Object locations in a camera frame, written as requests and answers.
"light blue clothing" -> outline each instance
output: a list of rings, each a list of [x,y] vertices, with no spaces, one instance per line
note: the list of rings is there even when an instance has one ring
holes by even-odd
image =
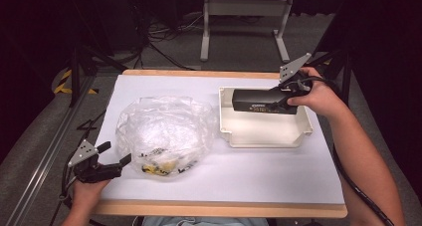
[[[268,226],[265,218],[145,217],[142,226]]]

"person's left arm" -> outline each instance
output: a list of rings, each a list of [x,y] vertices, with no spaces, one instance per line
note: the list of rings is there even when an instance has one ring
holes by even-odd
[[[82,183],[79,180],[74,184],[74,198],[72,209],[62,226],[88,225],[91,213],[100,200],[103,189],[109,180],[97,183]]]

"white paper sheet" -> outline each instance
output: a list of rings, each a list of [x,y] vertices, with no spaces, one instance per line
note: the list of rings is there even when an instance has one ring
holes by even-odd
[[[121,111],[138,98],[187,96],[210,103],[218,112],[220,87],[271,88],[277,84],[277,80],[263,79],[119,76],[96,143],[111,142],[100,162],[120,160],[114,147],[115,126]],[[102,198],[344,204],[317,116],[307,111],[314,132],[298,148],[232,148],[217,138],[205,158],[176,176],[138,174],[126,166]]]

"person's right hand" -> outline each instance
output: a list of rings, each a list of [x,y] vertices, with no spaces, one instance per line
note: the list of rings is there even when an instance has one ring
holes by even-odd
[[[320,77],[317,70],[312,67],[303,67],[300,71],[310,77]],[[321,81],[313,81],[313,88],[309,94],[288,99],[288,105],[307,106],[317,114],[324,115],[328,118],[341,112],[344,108],[347,108],[334,91]]]

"plastic bag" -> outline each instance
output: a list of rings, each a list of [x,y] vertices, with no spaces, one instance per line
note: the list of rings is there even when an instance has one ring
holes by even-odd
[[[188,97],[142,98],[124,109],[116,127],[120,155],[131,153],[137,172],[182,173],[209,152],[218,117]]]

